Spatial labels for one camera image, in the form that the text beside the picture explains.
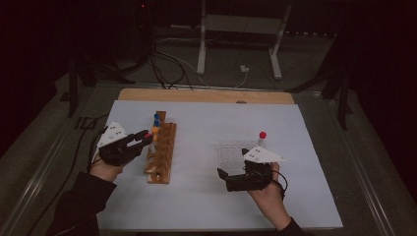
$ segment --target gray carpet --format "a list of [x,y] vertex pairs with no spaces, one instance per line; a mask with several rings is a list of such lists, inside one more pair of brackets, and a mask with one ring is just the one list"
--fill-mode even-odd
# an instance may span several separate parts
[[[284,78],[278,82],[271,75],[268,54],[261,49],[208,50],[206,73],[201,76],[205,86],[193,69],[184,65],[190,85],[194,89],[236,89],[244,78],[235,65],[248,65],[246,82],[239,89],[290,89],[316,74],[331,40],[326,38],[286,36],[278,53]],[[198,44],[190,41],[161,42],[160,51],[179,57],[196,68]],[[158,68],[168,81],[180,76],[177,66],[163,59],[155,59]],[[77,143],[83,134],[74,127],[80,116],[99,117],[110,111],[122,88],[155,88],[158,82],[149,64],[127,77],[134,85],[120,85],[102,79],[95,88],[80,87],[80,106],[74,118],[67,118],[69,105],[59,101],[67,91],[67,77],[57,82],[59,92],[41,111],[15,144],[0,159],[0,225],[13,229],[9,235],[26,235],[35,220],[58,191],[70,172]],[[186,89],[183,80],[178,88]],[[335,121],[335,103],[322,100],[318,94],[323,84],[308,91],[294,94],[305,119],[344,227],[334,230],[316,230],[320,235],[413,235],[417,232],[417,208],[372,125],[362,111],[354,91],[349,95],[352,114],[347,115],[348,130],[343,131]],[[89,142],[103,127],[105,118],[96,128],[87,131],[79,147],[77,161],[65,189],[71,187],[77,172],[85,171]],[[53,159],[49,172],[37,189],[24,193],[30,181],[41,181],[37,171],[44,159]],[[43,235],[50,223],[54,205],[37,224],[32,235]],[[101,235],[136,235],[136,232],[101,232]],[[143,232],[140,235],[274,235],[266,232]]]

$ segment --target red cap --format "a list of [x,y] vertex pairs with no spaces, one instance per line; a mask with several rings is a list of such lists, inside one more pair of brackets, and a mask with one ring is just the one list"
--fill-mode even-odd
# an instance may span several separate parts
[[264,131],[260,132],[260,138],[261,139],[265,139],[267,137],[267,133],[265,133]]

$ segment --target person's right hand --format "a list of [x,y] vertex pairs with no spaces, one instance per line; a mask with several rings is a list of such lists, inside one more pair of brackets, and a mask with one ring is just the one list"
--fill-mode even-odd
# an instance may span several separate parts
[[[272,178],[278,181],[278,163],[271,163],[270,167],[274,171]],[[248,193],[254,199],[261,213],[278,231],[285,228],[291,222],[291,216],[289,216],[284,207],[280,187],[277,184],[270,182],[264,189],[248,191]]]

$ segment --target hand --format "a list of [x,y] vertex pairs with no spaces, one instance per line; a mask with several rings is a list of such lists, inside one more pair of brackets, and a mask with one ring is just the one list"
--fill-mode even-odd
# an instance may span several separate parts
[[125,166],[106,164],[98,154],[94,157],[93,162],[94,164],[91,166],[89,174],[108,182],[113,182],[117,178],[117,175],[123,172],[123,167]]
[[[276,171],[273,172],[272,178],[277,180],[279,176],[278,163],[271,163],[270,167],[273,171]],[[278,231],[284,229],[291,222],[291,216],[284,207],[280,188],[277,184],[270,182],[264,189],[248,191],[248,193],[254,199],[261,213]]]

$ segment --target dark background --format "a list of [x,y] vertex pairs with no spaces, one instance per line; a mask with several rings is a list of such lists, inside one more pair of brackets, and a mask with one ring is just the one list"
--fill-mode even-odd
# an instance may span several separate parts
[[[208,11],[213,13],[255,17],[274,16],[283,5],[271,0],[209,1]],[[417,168],[415,1],[293,2],[286,30],[290,35],[304,32],[318,36],[337,35],[321,73],[338,65],[349,72],[350,88],[357,91],[367,116],[416,200],[417,184],[412,181]],[[2,155],[55,95],[53,83],[68,72],[68,55],[74,45],[107,62],[126,56],[121,53],[120,46],[111,43],[120,39],[118,35],[108,35],[106,28],[117,28],[129,21],[114,22],[112,17],[126,11],[128,18],[132,9],[138,16],[143,16],[141,6],[146,4],[150,21],[157,27],[196,27],[200,23],[201,3],[196,0],[133,0],[119,1],[119,4],[115,6],[110,0],[1,3],[1,107],[6,134],[1,142]],[[141,45],[144,44],[141,30],[149,22],[141,19],[137,25],[136,41]],[[98,38],[108,39],[96,43]],[[135,55],[142,51],[144,49],[138,46]]]

